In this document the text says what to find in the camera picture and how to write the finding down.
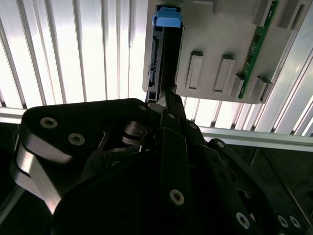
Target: metal frame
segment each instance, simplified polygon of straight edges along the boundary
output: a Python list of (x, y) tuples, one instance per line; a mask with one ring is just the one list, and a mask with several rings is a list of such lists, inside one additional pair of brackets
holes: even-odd
[[(0, 107), (0, 122), (20, 124), (25, 111)], [(200, 129), (207, 141), (219, 138), (228, 144), (313, 152), (313, 138), (310, 137), (213, 127)]]

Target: corrugated wall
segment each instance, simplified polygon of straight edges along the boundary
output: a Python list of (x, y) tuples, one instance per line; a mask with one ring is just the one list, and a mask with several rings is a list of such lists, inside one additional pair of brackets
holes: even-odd
[[(136, 97), (147, 0), (0, 0), (0, 121), (40, 105)], [(266, 104), (183, 98), (199, 126), (310, 136), (313, 8), (291, 37)]]

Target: green circuit board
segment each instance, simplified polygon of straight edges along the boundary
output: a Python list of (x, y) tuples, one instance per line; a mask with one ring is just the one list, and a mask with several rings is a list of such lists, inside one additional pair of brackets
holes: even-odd
[(258, 58), (259, 52), (261, 50), (262, 44), (268, 32), (269, 25), (273, 19), (273, 15), (275, 13), (277, 5), (278, 5), (278, 1), (275, 0), (272, 2), (269, 8), (268, 16), (266, 17), (264, 26), (263, 27), (258, 26), (256, 27), (254, 31), (252, 42), (250, 44), (250, 47), (246, 56), (246, 61), (244, 63), (242, 72), (240, 73), (241, 78), (244, 79), (244, 83), (239, 93), (239, 99), (242, 99), (244, 97), (245, 90), (248, 85), (253, 67)]

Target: metal strip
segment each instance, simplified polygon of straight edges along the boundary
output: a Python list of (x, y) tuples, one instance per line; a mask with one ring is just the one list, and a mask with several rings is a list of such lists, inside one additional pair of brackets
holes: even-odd
[(86, 101), (106, 99), (101, 0), (79, 0), (74, 4), (78, 48)]
[(311, 118), (307, 127), (304, 129), (302, 136), (310, 137), (312, 133), (313, 133), (313, 117)]
[(26, 109), (10, 109), (0, 107), (0, 122), (20, 124)]
[(288, 104), (287, 110), (282, 116), (277, 128), (275, 129), (275, 133), (290, 134), (292, 132), (293, 127), (300, 118), (301, 114), (305, 110), (307, 104), (309, 103), (313, 94), (312, 59), (313, 59), (313, 49), (311, 52), (311, 60), (308, 61), (309, 65), (306, 67), (305, 71), (303, 71), (303, 76), (300, 79), (301, 86), (300, 85), (297, 86), (296, 91), (292, 95), (292, 99)]
[(0, 18), (0, 84), (6, 105), (10, 108), (26, 108), (25, 98), (15, 69), (14, 61)]
[(43, 103), (17, 2), (3, 0), (0, 7), (0, 17), (26, 105), (28, 108), (41, 106)]
[(243, 104), (238, 120), (236, 122), (235, 130), (242, 130), (250, 108), (251, 108), (251, 104)]
[(66, 103), (63, 78), (60, 68), (59, 53), (57, 50), (57, 39), (55, 34), (55, 25), (52, 14), (52, 8), (49, 0), (33, 0), (34, 12), (38, 24), (38, 33), (40, 34), (43, 55), (39, 50), (38, 61), (44, 62), (40, 66), (44, 72), (46, 66), (48, 77), (50, 79), (54, 99), (56, 104)]
[(257, 119), (259, 112), (262, 108), (262, 104), (252, 104), (249, 110), (249, 113), (246, 117), (245, 124), (243, 126), (243, 130), (250, 131)]
[(200, 127), (207, 141), (219, 138), (228, 144), (313, 152), (313, 138), (265, 132)]
[(83, 86), (83, 97), (84, 102), (87, 101), (86, 95), (86, 83), (85, 83), (85, 73), (84, 73), (84, 65), (83, 65), (83, 55), (82, 55), (82, 19), (81, 19), (81, 6), (79, 0), (73, 1), (73, 13), (74, 13), (74, 22), (75, 22), (75, 29), (76, 29), (76, 37), (77, 37), (77, 47), (78, 47), (78, 54), (79, 54), (79, 65), (80, 65), (80, 72), (82, 77), (82, 86)]
[(151, 41), (146, 41), (146, 26), (148, 23), (151, 24), (152, 19), (147, 17), (148, 4), (153, 4), (152, 2), (131, 1), (129, 97), (142, 101), (146, 98), (146, 93), (142, 88), (142, 77), (146, 75), (148, 78), (148, 73), (143, 74), (146, 43), (151, 46)]
[(3, 95), (2, 95), (1, 90), (0, 90), (0, 107), (2, 107), (2, 106), (5, 106), (5, 102), (4, 102)]
[(106, 78), (108, 99), (119, 98), (118, 78), (118, 36), (117, 36), (117, 2), (105, 1), (105, 33), (104, 44), (106, 54)]
[(230, 129), (238, 110), (239, 103), (223, 101), (219, 111), (215, 127)]
[(186, 113), (186, 118), (188, 120), (191, 120), (194, 114), (194, 110), (197, 104), (197, 100), (196, 98), (191, 98), (191, 97), (187, 97), (186, 98), (186, 105), (185, 105), (185, 113)]
[(2, 94), (3, 103), (9, 108), (22, 108), (22, 103), (20, 99), (20, 94), (23, 97), (21, 86), (19, 86), (19, 89), (17, 89), (17, 86), (15, 85), (15, 81), (17, 79), (14, 79), (12, 71), (10, 69), (10, 65), (8, 62), (8, 56), (11, 55), (7, 51), (7, 53), (4, 51), (3, 46), (3, 28), (2, 23), (0, 20), (0, 71), (1, 71), (1, 79), (0, 79), (0, 91)]
[(44, 89), (43, 89), (43, 85), (42, 85), (42, 81), (44, 80), (44, 78), (41, 78), (40, 72), (39, 72), (39, 68), (38, 68), (38, 64), (37, 64), (37, 59), (36, 59), (36, 55), (35, 55), (35, 47), (39, 46), (39, 44), (34, 44), (33, 43), (32, 36), (35, 37), (36, 36), (36, 32), (34, 30), (31, 31), (31, 29), (30, 29), (30, 24), (32, 26), (35, 26), (35, 27), (37, 25), (36, 20), (33, 21), (34, 19), (33, 19), (33, 17), (29, 13), (29, 11), (32, 11), (32, 2), (31, 1), (26, 1), (26, 0), (23, 0), (23, 1), (18, 0), (17, 1), (17, 5), (18, 5), (20, 18), (21, 18), (21, 22), (22, 22), (22, 27), (23, 27), (23, 30), (24, 30), (25, 39), (26, 39), (26, 42), (27, 42), (28, 51), (29, 51), (29, 55), (30, 55), (30, 60), (31, 60), (31, 63), (32, 63), (32, 68), (33, 68), (34, 73), (35, 73), (35, 77), (36, 77), (37, 86), (38, 86), (38, 90), (39, 90), (39, 94), (40, 94), (42, 105), (47, 105), (47, 102), (46, 102), (46, 99), (45, 99), (45, 94), (48, 95), (48, 93), (50, 93), (50, 95), (52, 95), (52, 99), (49, 101), (49, 103), (50, 104), (55, 104), (51, 88), (48, 87), (45, 90), (45, 93), (44, 93)]
[(216, 100), (201, 99), (195, 124), (198, 126), (211, 126), (216, 104)]
[(267, 100), (266, 106), (255, 128), (256, 131), (270, 132), (279, 117), (285, 102), (291, 93), (292, 87), (296, 83), (300, 72), (306, 64), (311, 50), (313, 49), (313, 5), (299, 30), (299, 33), (292, 45), (290, 53), (286, 59), (283, 69), (277, 82)]
[(20, 12), (24, 11), (22, 22), (26, 32), (26, 38), (31, 54), (32, 62), (35, 68), (35, 74), (39, 85), (42, 101), (46, 105), (56, 103), (52, 88), (50, 73), (45, 55), (45, 45), (43, 34), (38, 16), (36, 4), (33, 1), (23, 0), (19, 2)]
[(73, 2), (51, 0), (50, 4), (67, 103), (84, 102)]
[(308, 102), (306, 108), (304, 109), (303, 113), (301, 114), (297, 124), (294, 126), (294, 134), (299, 136), (302, 135), (305, 128), (308, 126), (309, 122), (313, 118), (313, 95)]
[(215, 110), (214, 110), (213, 117), (212, 117), (212, 124), (211, 124), (212, 127), (215, 126), (217, 117), (219, 116), (221, 105), (222, 105), (222, 101), (218, 100), (217, 103), (216, 103), (216, 107), (215, 107)]
[(119, 98), (129, 94), (130, 0), (119, 0)]

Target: silver screw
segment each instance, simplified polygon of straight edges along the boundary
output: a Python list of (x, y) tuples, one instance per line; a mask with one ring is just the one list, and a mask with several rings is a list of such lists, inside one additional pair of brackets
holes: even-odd
[(250, 228), (249, 220), (246, 218), (244, 214), (242, 214), (241, 212), (237, 212), (236, 218), (237, 218), (237, 221), (240, 223), (240, 225), (243, 226), (245, 229)]
[(196, 126), (193, 122), (190, 122), (189, 125), (190, 125), (192, 128), (194, 128), (194, 129), (197, 128), (197, 126)]
[(224, 148), (224, 145), (223, 145), (222, 142), (219, 142), (219, 141), (218, 141), (216, 144), (217, 144), (220, 148)]
[(278, 218), (278, 221), (280, 222), (280, 224), (285, 227), (285, 228), (288, 228), (289, 227), (289, 224), (288, 222), (285, 220), (284, 217), (282, 217), (281, 215), (277, 216)]
[(143, 111), (147, 110), (147, 108), (145, 106), (143, 106), (143, 105), (139, 105), (139, 108), (142, 109)]
[(293, 225), (294, 225), (295, 227), (297, 227), (297, 228), (299, 228), (299, 229), (301, 228), (301, 225), (300, 225), (299, 221), (296, 220), (296, 218), (294, 218), (293, 216), (290, 216), (289, 219), (290, 219), (290, 221), (293, 223)]
[(170, 198), (177, 206), (181, 206), (185, 203), (184, 195), (177, 189), (170, 191)]
[(81, 134), (78, 134), (78, 133), (70, 134), (67, 139), (71, 144), (76, 145), (76, 146), (81, 146), (85, 143), (85, 138)]
[(40, 120), (40, 125), (44, 128), (53, 129), (58, 126), (58, 122), (50, 117), (44, 117)]

